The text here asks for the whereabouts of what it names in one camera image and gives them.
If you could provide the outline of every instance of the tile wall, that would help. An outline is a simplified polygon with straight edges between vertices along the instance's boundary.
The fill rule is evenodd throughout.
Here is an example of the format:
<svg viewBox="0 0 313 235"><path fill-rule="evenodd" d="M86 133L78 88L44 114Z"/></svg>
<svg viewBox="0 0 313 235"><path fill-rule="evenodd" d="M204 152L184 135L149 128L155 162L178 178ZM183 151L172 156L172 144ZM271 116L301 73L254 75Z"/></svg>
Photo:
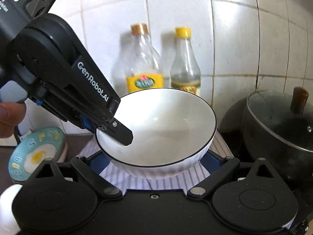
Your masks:
<svg viewBox="0 0 313 235"><path fill-rule="evenodd" d="M121 96L120 60L131 24L148 24L167 86L174 28L191 27L201 94L213 106L221 131L240 127L245 98L256 90L291 94L304 86L313 104L313 0L57 0L50 12L70 24ZM52 125L68 134L87 132L31 102L27 106L22 132Z"/></svg>

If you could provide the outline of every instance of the green oval logo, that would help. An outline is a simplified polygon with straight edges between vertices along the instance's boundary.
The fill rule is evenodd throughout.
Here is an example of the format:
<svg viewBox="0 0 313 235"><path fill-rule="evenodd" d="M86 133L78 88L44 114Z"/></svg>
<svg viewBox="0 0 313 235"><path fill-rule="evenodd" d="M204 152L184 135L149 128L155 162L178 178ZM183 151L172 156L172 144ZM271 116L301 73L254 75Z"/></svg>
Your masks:
<svg viewBox="0 0 313 235"><path fill-rule="evenodd" d="M140 88L140 89L143 89L143 88L149 88L149 87L152 87L155 85L155 81L153 78L150 78L146 75L142 75L140 76L140 78L138 78L136 81L135 81L135 86L137 88Z"/></svg>

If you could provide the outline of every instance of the black pot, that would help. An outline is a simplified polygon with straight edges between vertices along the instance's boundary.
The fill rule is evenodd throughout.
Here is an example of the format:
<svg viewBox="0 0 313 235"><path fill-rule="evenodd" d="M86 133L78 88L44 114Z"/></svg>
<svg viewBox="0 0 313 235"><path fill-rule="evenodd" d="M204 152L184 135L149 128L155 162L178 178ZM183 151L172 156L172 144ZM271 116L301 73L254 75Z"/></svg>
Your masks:
<svg viewBox="0 0 313 235"><path fill-rule="evenodd" d="M247 98L243 115L251 158L266 158L286 182L295 184L313 183L313 106L305 102L295 105L295 95L256 92Z"/></svg>

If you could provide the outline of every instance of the pot rim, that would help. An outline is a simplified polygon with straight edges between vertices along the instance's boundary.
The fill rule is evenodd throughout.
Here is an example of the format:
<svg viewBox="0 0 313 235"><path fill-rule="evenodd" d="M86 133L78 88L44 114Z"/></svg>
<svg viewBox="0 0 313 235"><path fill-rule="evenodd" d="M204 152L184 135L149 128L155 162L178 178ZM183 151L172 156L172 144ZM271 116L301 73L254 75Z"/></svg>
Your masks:
<svg viewBox="0 0 313 235"><path fill-rule="evenodd" d="M247 108L251 114L251 116L255 119L255 121L264 129L266 130L269 134L271 134L272 136L274 136L276 139L280 140L282 143L285 143L286 145L290 146L290 147L293 147L297 150L301 150L301 151L306 151L306 152L311 152L313 153L313 150L309 150L309 149L306 149L306 148L303 148L303 147L299 147L298 145L295 145L293 144L292 142L286 140L285 138L279 136L278 134L276 134L275 132L273 132L271 129L269 129L265 124L263 124L255 115L254 113L251 111L250 107L249 107L249 104L248 104L248 101L249 101L249 98L256 94L256 93L260 93L260 92L268 92L267 90L262 90L262 91L257 91L257 92L254 92L254 93L251 93L248 97L247 97L247 100L246 100L246 105L247 105Z"/></svg>
<svg viewBox="0 0 313 235"><path fill-rule="evenodd" d="M140 91L146 91L146 90L151 90L151 89L154 89L154 88L143 89L143 90L140 90ZM183 90L179 90L179 89L166 88L166 87L164 87L164 88L162 88L162 89L171 89L171 90L176 90L176 91L183 91ZM203 146L202 148L200 148L198 151L194 152L193 154L191 154L191 155L189 155L189 156L187 156L187 157L185 157L185 158L183 158L183 159L181 159L181 160L179 160L179 161L175 161L175 162L172 162L172 163L169 163L169 164L161 164L161 165L137 165L137 164L129 164L129 163L120 161L120 160L114 158L113 156L109 155L109 154L101 147L101 145L100 145L100 143L99 143L99 141L98 141L98 136L97 136L97 131L98 131L98 129L96 129L96 132L95 132L95 134L94 134L94 135L95 135L95 138L96 138L96 141L97 141L97 144L98 144L98 146L100 147L100 149L102 150L102 152L104 152L109 158L111 158L111 159L113 159L113 160L115 160L115 161L117 161L117 162L119 162L119 163L122 163L122 164L125 164L125 165L128 165L128 166L132 166L132 167L138 167L138 168L160 168L160 167L165 167L165 166L170 166L170 165L174 165L174 164L180 163L180 162L182 162L182 161L184 161L184 160L186 160L186 159L188 159L188 158L190 158L190 157L196 155L196 154L199 153L201 150L203 150L203 149L210 143L210 141L213 139L213 137L214 137L215 134L216 134L216 130L217 130L217 119L216 119L216 114L215 114L213 108L211 107L211 105L210 105L206 100L204 100L204 99L201 98L200 96L197 96L197 97L200 98L200 99L202 99L203 101L205 101L205 102L209 105L209 107L211 108L211 110L213 111L214 118L215 118L215 127L214 127L214 131L213 131L211 137L209 138L209 140L204 144L204 146Z"/></svg>

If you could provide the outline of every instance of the striped towel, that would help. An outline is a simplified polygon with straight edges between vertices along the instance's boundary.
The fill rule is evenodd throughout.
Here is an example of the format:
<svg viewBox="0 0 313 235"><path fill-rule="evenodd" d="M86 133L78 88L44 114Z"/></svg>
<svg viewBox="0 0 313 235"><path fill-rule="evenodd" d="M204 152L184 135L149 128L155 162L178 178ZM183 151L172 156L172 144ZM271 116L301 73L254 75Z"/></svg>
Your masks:
<svg viewBox="0 0 313 235"><path fill-rule="evenodd" d="M233 156L221 135L216 132L210 149L218 155ZM95 138L90 140L79 156L89 157L100 150ZM100 176L111 184L119 188L123 194L127 189L137 190L168 190L168 189L183 189L185 193L207 178L210 173L198 162L189 170L179 174L175 177L167 179L142 179L134 177L118 169L113 163L110 163L101 173Z"/></svg>

